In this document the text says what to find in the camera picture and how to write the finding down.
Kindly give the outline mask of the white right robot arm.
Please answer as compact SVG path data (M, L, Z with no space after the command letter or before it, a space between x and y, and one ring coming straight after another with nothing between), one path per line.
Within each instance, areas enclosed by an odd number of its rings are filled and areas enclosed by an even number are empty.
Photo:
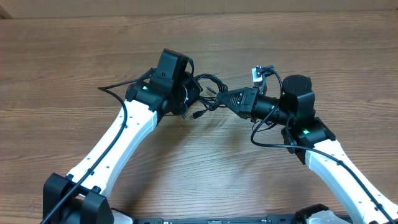
M241 118L282 125L281 147L326 183L353 223L397 223L397 204L368 181L315 116L309 77L290 75L280 81L279 98L263 95L258 87L222 92L216 98Z

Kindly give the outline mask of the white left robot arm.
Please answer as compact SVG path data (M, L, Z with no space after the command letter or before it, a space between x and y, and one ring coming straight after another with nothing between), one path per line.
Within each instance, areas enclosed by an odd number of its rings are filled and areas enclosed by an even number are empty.
M46 180L42 223L134 223L109 198L124 166L161 119L184 116L198 99L200 88L188 65L191 58L164 49L155 68L125 82L125 97L113 95L121 110L96 146L66 176L53 173Z

